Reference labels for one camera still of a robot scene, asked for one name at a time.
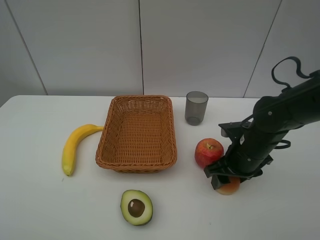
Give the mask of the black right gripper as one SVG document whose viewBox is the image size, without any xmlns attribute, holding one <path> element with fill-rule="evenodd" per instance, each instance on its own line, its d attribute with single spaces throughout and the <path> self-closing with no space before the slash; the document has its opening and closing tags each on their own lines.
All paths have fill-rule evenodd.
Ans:
<svg viewBox="0 0 320 240">
<path fill-rule="evenodd" d="M 230 183 L 229 177 L 250 179 L 261 174 L 261 168 L 270 164 L 273 151 L 287 134 L 287 131 L 267 133 L 256 126 L 244 129 L 241 137 L 230 139 L 231 145 L 218 161 L 206 166 L 204 173 L 211 177 L 214 190 Z"/>
</svg>

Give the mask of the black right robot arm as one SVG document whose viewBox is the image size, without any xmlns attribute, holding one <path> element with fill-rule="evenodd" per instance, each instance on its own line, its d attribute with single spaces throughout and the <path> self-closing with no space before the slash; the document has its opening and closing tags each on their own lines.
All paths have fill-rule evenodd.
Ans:
<svg viewBox="0 0 320 240">
<path fill-rule="evenodd" d="M 279 96 L 258 100 L 251 116 L 239 122 L 220 123 L 221 133 L 231 140 L 226 154 L 204 168 L 206 177 L 226 183 L 225 176 L 243 181 L 260 176 L 273 159 L 274 149 L 291 146 L 284 140 L 291 130 L 320 120 L 320 72 Z"/>
</svg>

